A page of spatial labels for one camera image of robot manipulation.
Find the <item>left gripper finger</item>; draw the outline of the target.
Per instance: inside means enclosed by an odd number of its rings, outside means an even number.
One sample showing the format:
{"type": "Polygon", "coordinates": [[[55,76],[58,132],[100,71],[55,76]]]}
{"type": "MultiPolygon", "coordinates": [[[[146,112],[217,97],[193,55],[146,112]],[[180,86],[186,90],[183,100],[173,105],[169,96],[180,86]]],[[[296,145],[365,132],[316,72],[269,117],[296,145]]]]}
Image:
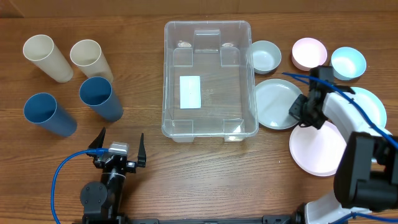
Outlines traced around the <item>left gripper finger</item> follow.
{"type": "Polygon", "coordinates": [[[89,149],[99,149],[103,147],[104,137],[106,134],[106,128],[103,127],[99,135],[94,139],[94,141],[88,146],[89,149]]]}
{"type": "Polygon", "coordinates": [[[145,167],[146,166],[146,150],[144,145],[144,134],[141,134],[140,145],[137,154],[137,166],[145,167]]]}

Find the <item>grey plate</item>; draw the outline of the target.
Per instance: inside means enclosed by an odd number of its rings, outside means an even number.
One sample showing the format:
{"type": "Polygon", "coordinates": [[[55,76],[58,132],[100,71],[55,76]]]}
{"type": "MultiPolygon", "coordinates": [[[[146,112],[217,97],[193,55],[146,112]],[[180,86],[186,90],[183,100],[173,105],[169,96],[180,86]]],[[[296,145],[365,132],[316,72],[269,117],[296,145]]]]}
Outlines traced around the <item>grey plate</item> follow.
{"type": "Polygon", "coordinates": [[[302,91],[283,79],[269,79],[255,87],[257,118],[261,125],[276,130],[288,129],[298,121],[289,115],[289,109],[302,91]]]}

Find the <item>light blue plate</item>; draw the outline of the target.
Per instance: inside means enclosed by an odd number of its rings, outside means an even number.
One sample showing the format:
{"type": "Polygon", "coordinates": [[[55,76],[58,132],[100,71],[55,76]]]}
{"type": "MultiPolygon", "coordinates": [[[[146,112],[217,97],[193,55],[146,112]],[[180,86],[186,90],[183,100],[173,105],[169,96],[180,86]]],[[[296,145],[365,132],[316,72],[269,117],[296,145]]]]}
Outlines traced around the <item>light blue plate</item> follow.
{"type": "Polygon", "coordinates": [[[371,91],[352,87],[355,92],[355,102],[364,110],[370,120],[379,127],[385,128],[387,123],[387,113],[382,101],[371,91]]]}

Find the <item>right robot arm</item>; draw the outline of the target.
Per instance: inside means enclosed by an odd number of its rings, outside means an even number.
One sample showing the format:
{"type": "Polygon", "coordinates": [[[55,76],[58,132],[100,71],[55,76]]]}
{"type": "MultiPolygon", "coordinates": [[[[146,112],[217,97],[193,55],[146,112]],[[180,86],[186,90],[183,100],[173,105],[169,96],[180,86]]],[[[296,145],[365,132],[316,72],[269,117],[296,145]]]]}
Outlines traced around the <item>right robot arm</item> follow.
{"type": "Polygon", "coordinates": [[[345,223],[397,208],[397,137],[371,122],[353,97],[348,86],[312,83],[290,108],[306,127],[332,120],[346,141],[333,191],[299,207],[291,223],[345,223]]]}

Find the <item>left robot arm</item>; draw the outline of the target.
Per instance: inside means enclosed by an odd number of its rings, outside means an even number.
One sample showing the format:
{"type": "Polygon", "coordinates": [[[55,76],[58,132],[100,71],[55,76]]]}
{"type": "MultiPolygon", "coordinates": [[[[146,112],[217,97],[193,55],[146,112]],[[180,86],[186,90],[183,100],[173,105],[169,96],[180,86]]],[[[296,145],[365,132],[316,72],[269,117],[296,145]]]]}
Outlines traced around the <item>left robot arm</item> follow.
{"type": "Polygon", "coordinates": [[[120,223],[130,220],[119,211],[124,181],[127,173],[135,173],[138,167],[146,166],[146,150],[144,137],[140,138],[137,161],[127,159],[129,145],[123,142],[113,142],[106,152],[89,152],[93,164],[102,170],[99,182],[86,184],[80,193],[83,205],[83,223],[120,223]]]}

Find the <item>pink plate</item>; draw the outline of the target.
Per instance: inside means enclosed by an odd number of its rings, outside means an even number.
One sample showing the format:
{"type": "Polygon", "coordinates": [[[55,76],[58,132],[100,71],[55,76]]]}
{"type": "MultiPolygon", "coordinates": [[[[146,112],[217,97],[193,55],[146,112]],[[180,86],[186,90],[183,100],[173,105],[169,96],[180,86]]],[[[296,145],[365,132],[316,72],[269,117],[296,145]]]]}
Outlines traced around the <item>pink plate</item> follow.
{"type": "Polygon", "coordinates": [[[296,126],[289,139],[290,153],[296,164],[319,177],[336,174],[345,148],[345,139],[329,121],[320,129],[296,126]]]}

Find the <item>pink bowl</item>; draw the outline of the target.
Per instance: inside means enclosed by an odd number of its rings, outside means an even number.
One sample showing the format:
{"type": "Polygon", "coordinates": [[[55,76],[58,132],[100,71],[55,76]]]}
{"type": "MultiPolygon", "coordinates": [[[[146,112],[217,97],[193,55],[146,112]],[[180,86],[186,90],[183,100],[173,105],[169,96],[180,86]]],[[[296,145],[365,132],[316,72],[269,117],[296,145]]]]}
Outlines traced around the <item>pink bowl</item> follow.
{"type": "Polygon", "coordinates": [[[328,57],[326,47],[317,39],[305,37],[292,47],[292,62],[300,70],[309,71],[323,65],[328,57]]]}

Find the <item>grey bowl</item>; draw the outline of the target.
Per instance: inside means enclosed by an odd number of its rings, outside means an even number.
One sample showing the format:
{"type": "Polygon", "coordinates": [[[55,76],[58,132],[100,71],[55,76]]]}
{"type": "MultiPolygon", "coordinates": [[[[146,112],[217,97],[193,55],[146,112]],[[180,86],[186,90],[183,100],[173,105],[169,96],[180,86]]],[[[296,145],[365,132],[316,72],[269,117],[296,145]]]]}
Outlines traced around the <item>grey bowl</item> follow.
{"type": "Polygon", "coordinates": [[[252,44],[252,57],[254,71],[258,74],[274,71],[282,60],[278,46],[266,40],[258,40],[252,44]]]}

